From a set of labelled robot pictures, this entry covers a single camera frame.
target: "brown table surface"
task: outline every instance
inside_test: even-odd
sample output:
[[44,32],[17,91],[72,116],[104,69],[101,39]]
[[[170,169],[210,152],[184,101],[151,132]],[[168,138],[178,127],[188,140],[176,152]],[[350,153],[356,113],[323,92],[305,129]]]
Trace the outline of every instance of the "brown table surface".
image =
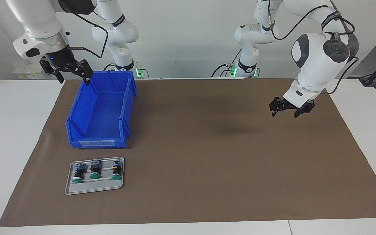
[[[295,119],[269,111],[291,79],[137,81],[128,148],[79,150],[65,130],[79,83],[66,81],[0,226],[376,217],[376,176],[329,96]],[[72,162],[115,156],[123,188],[64,194]]]

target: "metal tray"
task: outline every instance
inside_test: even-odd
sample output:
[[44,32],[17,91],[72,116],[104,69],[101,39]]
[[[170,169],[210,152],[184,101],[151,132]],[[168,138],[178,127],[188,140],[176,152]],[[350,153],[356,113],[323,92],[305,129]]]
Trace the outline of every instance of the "metal tray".
[[[101,170],[101,177],[99,179],[91,179],[91,162],[92,160],[86,161],[78,161],[72,162],[69,167],[69,175],[66,182],[65,187],[65,194],[66,195],[73,195],[73,194],[81,194],[81,193],[89,193],[89,192],[98,192],[104,190],[111,190],[111,189],[119,189],[123,186],[124,182],[124,158],[123,157],[115,157],[115,158],[108,158],[108,159],[99,159],[102,162],[102,170]],[[113,173],[112,164],[113,161],[121,161],[121,180],[112,180],[111,176]],[[73,183],[72,179],[75,175],[73,168],[75,164],[83,163],[88,166],[88,170],[82,179],[81,183]]]

